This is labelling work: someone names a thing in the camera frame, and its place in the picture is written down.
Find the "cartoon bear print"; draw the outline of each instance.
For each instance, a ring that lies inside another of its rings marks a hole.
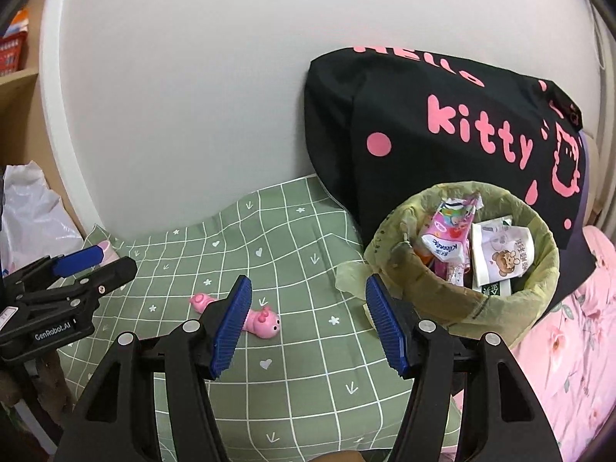
[[[516,265],[520,263],[520,259],[516,258],[516,252],[509,250],[495,252],[492,256],[492,260],[496,262],[498,266],[498,273],[502,277],[510,275],[516,268]]]

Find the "white plastic bag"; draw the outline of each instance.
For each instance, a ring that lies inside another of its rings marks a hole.
[[[47,187],[41,168],[7,166],[4,173],[4,211],[0,231],[2,272],[13,272],[44,256],[80,250],[83,239],[62,206],[62,199]]]

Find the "pink bed sheet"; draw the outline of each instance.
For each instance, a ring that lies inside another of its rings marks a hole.
[[[616,403],[616,249],[596,227],[586,282],[512,350],[546,413],[563,462],[578,460]],[[463,393],[455,397],[462,407]]]

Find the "yellow trash bag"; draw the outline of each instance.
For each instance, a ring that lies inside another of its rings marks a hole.
[[[531,230],[535,260],[522,277],[511,280],[513,293],[508,297],[486,296],[446,282],[402,243],[404,233],[413,242],[426,216],[433,214],[444,199],[462,198],[475,191],[481,193],[484,206],[474,222],[511,215],[513,225]],[[367,264],[346,262],[338,266],[339,290],[365,300],[366,279],[379,273],[392,296],[412,302],[421,317],[438,322],[454,335],[472,339],[496,332],[509,347],[517,344],[543,314],[559,276],[558,248],[546,223],[509,191],[481,182],[439,184],[410,197],[381,223],[364,259]],[[364,309],[371,320],[367,307]]]

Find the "white wall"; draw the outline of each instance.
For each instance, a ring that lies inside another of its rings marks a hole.
[[[64,0],[59,40],[57,80],[92,202],[77,185],[70,198],[84,203],[86,227],[99,216],[127,237],[194,223],[308,173],[304,75],[340,47],[507,67],[556,81],[584,124],[599,116],[584,0]]]

